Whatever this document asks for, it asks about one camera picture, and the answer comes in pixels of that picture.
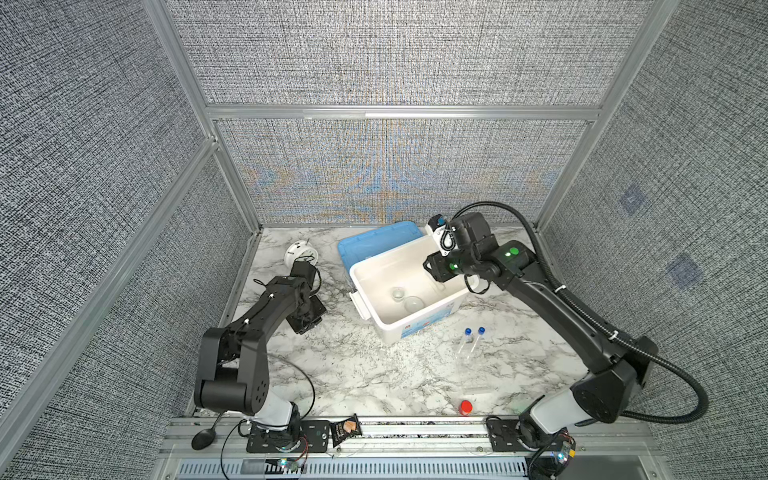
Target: red bottle cap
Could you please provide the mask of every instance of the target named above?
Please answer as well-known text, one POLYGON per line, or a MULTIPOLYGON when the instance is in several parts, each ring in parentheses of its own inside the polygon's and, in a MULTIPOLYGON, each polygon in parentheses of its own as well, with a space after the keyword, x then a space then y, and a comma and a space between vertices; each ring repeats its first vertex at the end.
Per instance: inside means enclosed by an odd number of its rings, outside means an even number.
POLYGON ((469 415, 472 413, 472 403, 469 400, 464 400, 458 410, 462 415, 469 415))

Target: aluminum frame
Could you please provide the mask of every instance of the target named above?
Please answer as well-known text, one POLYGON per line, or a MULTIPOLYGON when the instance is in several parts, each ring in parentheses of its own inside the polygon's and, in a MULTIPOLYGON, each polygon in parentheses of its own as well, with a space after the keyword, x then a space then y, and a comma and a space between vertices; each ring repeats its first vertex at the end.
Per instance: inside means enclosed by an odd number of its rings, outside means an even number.
MULTIPOLYGON (((240 302, 240 297, 243 295, 245 283, 248 281, 250 266, 253 263, 253 258, 256 256, 256 251, 259 248, 262 234, 263 229, 260 229, 248 239, 248 245, 243 254, 243 259, 240 261, 240 267, 237 269, 235 283, 232 284, 230 295, 227 297, 227 304, 224 306, 221 318, 219 318, 219 327, 227 325, 234 318, 235 310, 237 310, 237 304, 240 302)), ((196 408, 197 406, 194 404, 194 395, 192 395, 190 396, 189 402, 187 402, 187 407, 184 409, 184 416, 191 417, 196 408)))
MULTIPOLYGON (((504 415, 516 419, 515 415, 504 415)), ((316 417, 311 420, 338 422, 343 417, 316 417)), ((226 432, 239 421, 239 416, 224 416, 219 421, 219 435, 209 449, 192 450, 190 442, 195 433, 213 425, 215 417, 177 418, 170 421, 160 454, 150 478, 176 478, 185 459, 219 458, 226 432)), ((343 446, 327 453, 310 454, 310 458, 391 458, 391 457, 521 457, 532 452, 493 452, 482 416, 361 416, 363 437, 347 439, 343 446), (422 435, 403 438, 397 435, 422 435), (424 435, 450 435, 425 437, 424 435)), ((577 442, 578 455, 611 456, 636 455, 648 478, 672 479, 667 460, 650 433, 648 425, 637 420, 620 418, 613 424, 596 423, 572 427, 569 432, 577 442)), ((246 439, 232 435, 223 457, 280 458, 284 454, 248 454, 246 439)))
MULTIPOLYGON (((392 225, 392 222, 389 223, 367 223, 367 222, 360 222, 360 223, 262 223, 263 228, 379 228, 379 227, 386 227, 388 225, 392 225)), ((497 222, 497 223, 490 223, 491 228, 496 227, 518 227, 522 228, 523 226, 520 223, 513 223, 513 222, 497 222)))
MULTIPOLYGON (((165 49, 166 56, 177 73, 181 87, 187 94, 193 112, 197 116, 200 128, 206 136, 213 136, 217 140, 220 135, 217 133, 213 121, 205 112, 206 99, 200 82, 192 69, 189 56, 181 44, 181 38, 176 30, 176 25, 170 17, 163 0, 142 0, 144 10, 147 12, 152 25, 160 38, 160 43, 165 49)), ((217 152, 217 160, 224 175, 224 179, 230 187, 232 198, 243 215, 246 225, 251 232, 257 232, 260 228, 259 216, 256 207, 250 199, 248 190, 245 187, 243 179, 240 177, 237 168, 232 162, 232 158, 226 148, 217 152)))
POLYGON ((571 188, 579 171, 586 163, 589 155, 598 144, 605 128, 611 122, 611 117, 617 110, 621 100, 627 93, 630 84, 637 76, 641 66, 645 62, 650 50, 664 30, 672 14, 677 10, 679 0, 656 0, 651 6, 648 15, 640 27, 630 46, 627 55, 611 82, 611 86, 602 102, 602 111, 599 118, 591 124, 582 134, 571 158, 566 163, 563 171, 549 191, 544 205, 541 208, 536 224, 540 231, 545 231, 554 212, 560 207, 565 194, 571 188))
POLYGON ((187 162, 168 187, 152 213, 138 228, 104 278, 75 314, 70 325, 5 410, 5 414, 0 418, 0 474, 5 472, 114 302, 131 281, 134 272, 162 233, 184 195, 192 187, 197 175, 213 156, 215 148, 216 143, 212 137, 205 139, 198 147, 192 160, 187 162))
POLYGON ((600 107, 583 106, 478 106, 478 105, 257 105, 212 104, 205 108, 209 119, 303 118, 307 120, 355 120, 390 118, 465 118, 494 120, 597 120, 600 107))

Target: metal vent grille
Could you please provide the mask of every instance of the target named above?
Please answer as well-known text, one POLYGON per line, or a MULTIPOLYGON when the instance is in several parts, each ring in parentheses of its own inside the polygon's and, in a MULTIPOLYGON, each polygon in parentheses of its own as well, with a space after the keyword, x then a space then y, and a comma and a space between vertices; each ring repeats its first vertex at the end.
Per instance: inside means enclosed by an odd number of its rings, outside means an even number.
MULTIPOLYGON (((224 461, 230 478, 292 478, 262 459, 224 461)), ((494 458, 311 458, 301 478, 520 478, 525 459, 494 458)), ((185 460, 179 480, 221 478, 218 458, 185 460)))

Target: box label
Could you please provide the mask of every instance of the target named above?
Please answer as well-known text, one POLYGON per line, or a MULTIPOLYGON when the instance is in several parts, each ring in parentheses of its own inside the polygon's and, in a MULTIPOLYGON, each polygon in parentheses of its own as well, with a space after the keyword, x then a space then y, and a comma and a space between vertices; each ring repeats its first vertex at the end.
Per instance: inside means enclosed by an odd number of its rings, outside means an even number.
POLYGON ((430 316, 426 316, 420 320, 415 321, 414 323, 410 323, 409 325, 406 325, 406 327, 402 329, 402 335, 400 336, 400 338, 401 339, 406 338, 408 335, 411 335, 412 333, 416 333, 426 326, 432 325, 435 322, 439 322, 440 320, 450 315, 451 310, 453 310, 453 303, 449 303, 448 305, 434 312, 430 316))

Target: black ladle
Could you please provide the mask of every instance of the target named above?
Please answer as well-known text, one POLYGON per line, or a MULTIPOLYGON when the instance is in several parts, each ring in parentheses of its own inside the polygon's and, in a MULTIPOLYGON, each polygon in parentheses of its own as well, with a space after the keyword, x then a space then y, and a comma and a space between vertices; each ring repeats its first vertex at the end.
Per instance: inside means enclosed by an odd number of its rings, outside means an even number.
POLYGON ((209 429, 200 430, 197 434, 195 434, 194 437, 192 437, 193 450, 202 450, 214 442, 216 439, 216 424, 219 422, 223 414, 224 412, 220 413, 219 416, 216 417, 216 421, 213 425, 210 426, 209 429))

